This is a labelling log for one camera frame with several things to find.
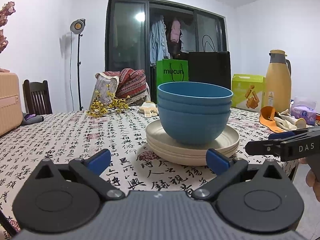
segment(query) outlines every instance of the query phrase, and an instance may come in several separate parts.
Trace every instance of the blue bowl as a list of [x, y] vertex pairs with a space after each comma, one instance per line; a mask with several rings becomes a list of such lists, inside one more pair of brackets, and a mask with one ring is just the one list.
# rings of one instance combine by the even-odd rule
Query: blue bowl
[[158, 96], [189, 105], [218, 106], [231, 101], [233, 92], [224, 87], [197, 82], [170, 82], [158, 86]]
[[231, 101], [225, 105], [219, 106], [197, 106], [190, 104], [182, 104], [173, 102], [170, 100], [163, 99], [158, 96], [158, 106], [165, 108], [167, 110], [181, 112], [181, 113], [189, 113], [189, 114], [223, 114], [228, 113], [231, 107]]
[[230, 111], [225, 114], [188, 114], [158, 106], [160, 121], [166, 133], [184, 144], [206, 144], [225, 129]]

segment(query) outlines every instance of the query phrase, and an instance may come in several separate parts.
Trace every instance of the red patterned fabric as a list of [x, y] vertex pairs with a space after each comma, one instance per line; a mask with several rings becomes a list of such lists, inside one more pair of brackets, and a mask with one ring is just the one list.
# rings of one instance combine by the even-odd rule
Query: red patterned fabric
[[107, 71], [104, 73], [107, 76], [119, 77], [119, 85], [116, 91], [117, 98], [127, 98], [127, 96], [130, 96], [130, 102], [132, 103], [147, 95], [146, 75], [144, 70], [125, 68], [121, 72]]

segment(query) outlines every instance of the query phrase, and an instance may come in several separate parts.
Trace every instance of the human hand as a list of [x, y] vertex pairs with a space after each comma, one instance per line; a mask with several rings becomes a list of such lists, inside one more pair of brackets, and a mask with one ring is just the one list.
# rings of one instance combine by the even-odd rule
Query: human hand
[[[308, 164], [306, 158], [299, 159], [299, 162], [302, 164]], [[311, 169], [306, 176], [306, 183], [309, 187], [313, 188], [313, 192], [315, 193], [317, 200], [320, 202], [320, 182], [316, 179], [316, 176]]]

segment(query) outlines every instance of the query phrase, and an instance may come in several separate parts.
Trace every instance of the snack box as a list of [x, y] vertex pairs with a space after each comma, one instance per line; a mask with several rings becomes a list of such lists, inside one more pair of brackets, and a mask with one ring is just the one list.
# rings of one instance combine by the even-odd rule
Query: snack box
[[259, 75], [234, 74], [232, 107], [260, 112], [265, 96], [265, 79]]

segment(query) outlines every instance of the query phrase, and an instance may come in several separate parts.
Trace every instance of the yellow flowers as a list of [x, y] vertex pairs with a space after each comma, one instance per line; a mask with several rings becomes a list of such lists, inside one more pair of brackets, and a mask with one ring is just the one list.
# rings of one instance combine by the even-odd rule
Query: yellow flowers
[[115, 109], [117, 113], [123, 113], [126, 109], [129, 109], [129, 105], [126, 103], [126, 100], [130, 98], [130, 96], [127, 96], [127, 98], [117, 98], [114, 93], [111, 93], [110, 91], [107, 92], [107, 95], [111, 97], [112, 102], [109, 105], [103, 104], [98, 98], [101, 97], [101, 94], [98, 90], [95, 91], [96, 98], [94, 99], [90, 110], [87, 111], [87, 114], [99, 118], [103, 115], [109, 113], [109, 110]]

